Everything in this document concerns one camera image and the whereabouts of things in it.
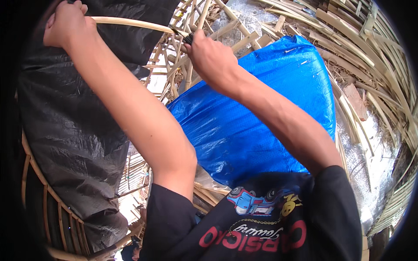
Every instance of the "t-shirt sleeve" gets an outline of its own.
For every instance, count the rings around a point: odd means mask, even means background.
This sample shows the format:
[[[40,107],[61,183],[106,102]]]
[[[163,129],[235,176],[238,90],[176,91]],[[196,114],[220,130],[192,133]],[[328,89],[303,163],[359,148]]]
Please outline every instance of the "t-shirt sleeve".
[[[196,209],[184,196],[153,184],[147,205],[147,225],[141,257],[162,257],[196,225]]]
[[[330,166],[318,174],[308,201],[305,209],[313,226],[313,247],[325,260],[360,260],[359,211],[345,171]]]

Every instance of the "black hair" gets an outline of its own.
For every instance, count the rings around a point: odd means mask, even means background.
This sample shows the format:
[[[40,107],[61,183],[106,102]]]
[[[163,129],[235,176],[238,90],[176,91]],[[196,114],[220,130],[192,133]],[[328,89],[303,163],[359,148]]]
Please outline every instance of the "black hair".
[[[136,242],[124,247],[120,252],[123,261],[132,261],[133,251],[139,248],[139,245]]]

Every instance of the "cartoon truck print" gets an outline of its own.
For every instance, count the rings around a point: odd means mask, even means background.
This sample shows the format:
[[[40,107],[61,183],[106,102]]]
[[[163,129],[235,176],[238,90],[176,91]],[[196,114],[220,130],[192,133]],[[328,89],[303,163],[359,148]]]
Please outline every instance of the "cartoon truck print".
[[[254,191],[248,192],[243,187],[236,187],[231,190],[227,199],[235,204],[239,215],[269,216],[279,194],[282,191],[270,190],[265,198],[256,198]]]

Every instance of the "black t-shirt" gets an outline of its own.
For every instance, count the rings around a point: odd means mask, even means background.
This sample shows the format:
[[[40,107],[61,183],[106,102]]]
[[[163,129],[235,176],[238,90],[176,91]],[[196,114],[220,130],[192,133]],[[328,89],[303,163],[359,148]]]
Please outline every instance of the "black t-shirt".
[[[360,260],[362,233],[344,170],[262,173],[198,224],[185,197],[153,184],[140,260]]]

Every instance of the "right arm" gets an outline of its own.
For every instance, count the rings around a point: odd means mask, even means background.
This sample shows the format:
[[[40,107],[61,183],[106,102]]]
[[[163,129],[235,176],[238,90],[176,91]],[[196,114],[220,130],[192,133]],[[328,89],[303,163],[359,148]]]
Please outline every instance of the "right arm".
[[[198,74],[214,90],[247,107],[308,171],[342,166],[335,144],[309,114],[238,65],[230,47],[206,38],[202,31],[186,45]]]

